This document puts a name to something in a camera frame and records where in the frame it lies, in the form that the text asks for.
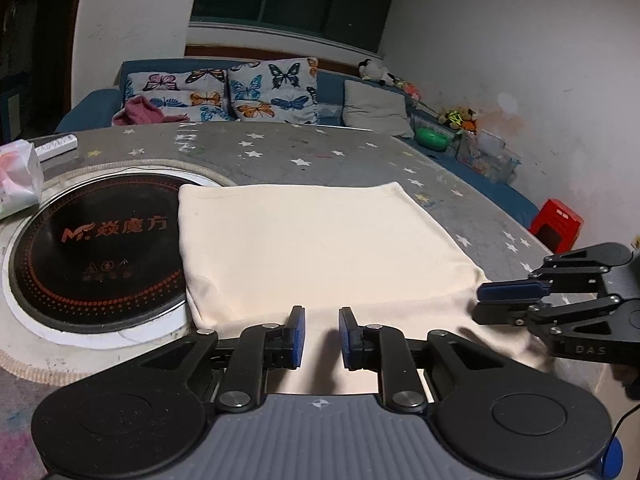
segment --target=black round cooktop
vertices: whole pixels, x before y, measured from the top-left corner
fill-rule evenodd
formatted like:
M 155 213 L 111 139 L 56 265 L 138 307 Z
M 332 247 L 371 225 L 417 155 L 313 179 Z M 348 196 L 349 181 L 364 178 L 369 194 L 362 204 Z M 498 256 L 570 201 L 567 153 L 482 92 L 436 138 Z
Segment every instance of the black round cooktop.
M 166 174 L 109 176 L 49 203 L 20 234 L 11 286 L 33 318 L 66 332 L 140 324 L 184 299 L 178 189 Z

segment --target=red stool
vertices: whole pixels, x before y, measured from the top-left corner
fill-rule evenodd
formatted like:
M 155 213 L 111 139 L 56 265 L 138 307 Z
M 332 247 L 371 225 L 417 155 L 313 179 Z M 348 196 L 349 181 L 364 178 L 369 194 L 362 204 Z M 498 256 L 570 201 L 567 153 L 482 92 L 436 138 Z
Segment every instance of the red stool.
M 533 219 L 529 232 L 555 254 L 565 253 L 574 246 L 582 222 L 580 215 L 551 198 Z

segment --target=gray pillow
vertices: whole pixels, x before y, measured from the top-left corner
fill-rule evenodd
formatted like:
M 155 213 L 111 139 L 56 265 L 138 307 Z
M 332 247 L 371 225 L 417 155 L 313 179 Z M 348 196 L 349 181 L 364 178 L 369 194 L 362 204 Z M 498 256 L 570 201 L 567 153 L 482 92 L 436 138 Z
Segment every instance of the gray pillow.
M 345 80 L 342 120 L 351 128 L 413 137 L 404 96 L 382 88 Z

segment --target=plastic bag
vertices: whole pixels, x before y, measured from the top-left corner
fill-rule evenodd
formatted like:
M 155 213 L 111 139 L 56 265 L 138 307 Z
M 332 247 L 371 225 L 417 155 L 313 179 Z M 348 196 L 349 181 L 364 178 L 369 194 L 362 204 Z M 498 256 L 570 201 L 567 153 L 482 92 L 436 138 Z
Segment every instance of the plastic bag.
M 14 140 L 0 146 L 0 218 L 39 203 L 43 183 L 33 144 Z

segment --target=pink cloth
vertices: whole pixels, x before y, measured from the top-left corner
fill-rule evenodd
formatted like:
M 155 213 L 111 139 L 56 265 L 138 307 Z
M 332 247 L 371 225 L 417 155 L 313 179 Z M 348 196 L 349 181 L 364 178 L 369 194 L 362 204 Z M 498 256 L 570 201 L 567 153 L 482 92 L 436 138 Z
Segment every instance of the pink cloth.
M 113 116 L 111 123 L 114 126 L 128 126 L 129 124 L 179 123 L 180 121 L 188 120 L 189 117 L 186 115 L 166 116 L 160 108 L 153 106 L 146 97 L 136 95 L 127 100 L 124 108 Z

